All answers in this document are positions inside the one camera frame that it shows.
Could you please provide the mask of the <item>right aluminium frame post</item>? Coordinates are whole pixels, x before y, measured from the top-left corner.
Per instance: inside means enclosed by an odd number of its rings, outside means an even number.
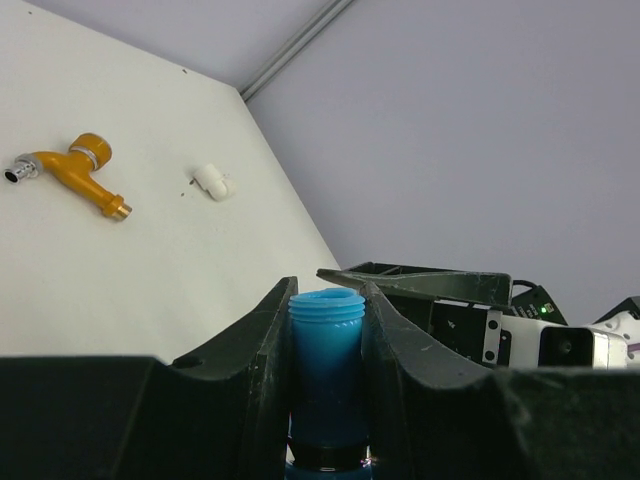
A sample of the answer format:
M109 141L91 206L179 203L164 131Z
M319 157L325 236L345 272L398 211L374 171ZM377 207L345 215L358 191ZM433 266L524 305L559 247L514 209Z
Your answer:
M253 100L354 3L354 0L327 1L249 77L239 89L242 100L245 103Z

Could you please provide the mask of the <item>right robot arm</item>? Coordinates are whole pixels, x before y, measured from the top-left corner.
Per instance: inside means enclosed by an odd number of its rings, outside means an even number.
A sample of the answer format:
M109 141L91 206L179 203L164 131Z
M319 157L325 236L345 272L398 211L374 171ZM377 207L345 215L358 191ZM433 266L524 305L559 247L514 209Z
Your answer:
M366 262L317 275L353 289L376 285L406 319L487 367L639 366L636 296L594 322L571 326L542 285L506 273Z

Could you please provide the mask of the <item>white elbow fitting far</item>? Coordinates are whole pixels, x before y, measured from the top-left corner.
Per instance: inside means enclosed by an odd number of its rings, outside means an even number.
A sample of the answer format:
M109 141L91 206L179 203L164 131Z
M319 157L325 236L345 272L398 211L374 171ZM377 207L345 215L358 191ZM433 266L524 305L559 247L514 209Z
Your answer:
M198 168L193 174L193 179L214 201L223 202L235 195L236 185L233 180L213 164Z

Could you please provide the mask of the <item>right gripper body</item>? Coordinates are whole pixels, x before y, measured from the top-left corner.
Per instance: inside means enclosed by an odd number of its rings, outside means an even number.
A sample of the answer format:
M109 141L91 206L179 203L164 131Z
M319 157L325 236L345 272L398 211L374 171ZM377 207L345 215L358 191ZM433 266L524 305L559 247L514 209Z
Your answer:
M503 312L466 304L388 295L405 318L455 353L485 366L509 365L512 335Z

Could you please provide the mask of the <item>blue water faucet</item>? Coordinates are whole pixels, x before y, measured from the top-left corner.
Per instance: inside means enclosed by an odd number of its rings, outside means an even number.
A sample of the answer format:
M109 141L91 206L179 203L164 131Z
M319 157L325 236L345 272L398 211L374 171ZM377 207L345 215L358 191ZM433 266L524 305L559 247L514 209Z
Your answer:
M365 299L348 288L289 300L293 346L287 479L370 479L361 355Z

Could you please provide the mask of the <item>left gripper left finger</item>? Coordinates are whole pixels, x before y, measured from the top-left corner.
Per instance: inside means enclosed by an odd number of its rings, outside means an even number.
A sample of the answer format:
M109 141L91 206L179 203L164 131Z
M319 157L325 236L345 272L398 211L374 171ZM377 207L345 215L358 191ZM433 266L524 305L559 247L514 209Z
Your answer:
M293 277L164 364L5 357L5 479L280 479L289 422Z

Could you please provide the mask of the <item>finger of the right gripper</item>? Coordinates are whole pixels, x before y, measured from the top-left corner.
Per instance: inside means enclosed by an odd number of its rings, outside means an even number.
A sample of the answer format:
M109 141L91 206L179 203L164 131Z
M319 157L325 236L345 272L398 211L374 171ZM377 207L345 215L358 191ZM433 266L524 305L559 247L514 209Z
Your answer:
M358 289L372 283L386 295L438 299L487 306L509 306L513 280L509 274L365 262L336 270L320 268L325 281Z

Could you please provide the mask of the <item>orange water faucet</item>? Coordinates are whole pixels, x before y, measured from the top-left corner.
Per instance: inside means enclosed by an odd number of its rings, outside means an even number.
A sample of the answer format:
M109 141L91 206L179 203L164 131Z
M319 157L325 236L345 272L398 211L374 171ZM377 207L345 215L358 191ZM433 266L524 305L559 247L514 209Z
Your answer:
M19 155L3 171L3 176L10 183L18 184L49 172L66 188L94 204L103 216L123 221L129 217L132 208L121 195L110 192L92 177L111 158L112 148L104 138L94 133L83 133L64 153L36 151Z

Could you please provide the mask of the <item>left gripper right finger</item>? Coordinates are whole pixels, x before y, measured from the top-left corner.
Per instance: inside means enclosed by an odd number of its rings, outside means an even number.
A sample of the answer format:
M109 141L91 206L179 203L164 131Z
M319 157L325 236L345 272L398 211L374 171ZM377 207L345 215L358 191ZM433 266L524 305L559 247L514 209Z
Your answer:
M488 369L362 292L375 478L638 477L636 371Z

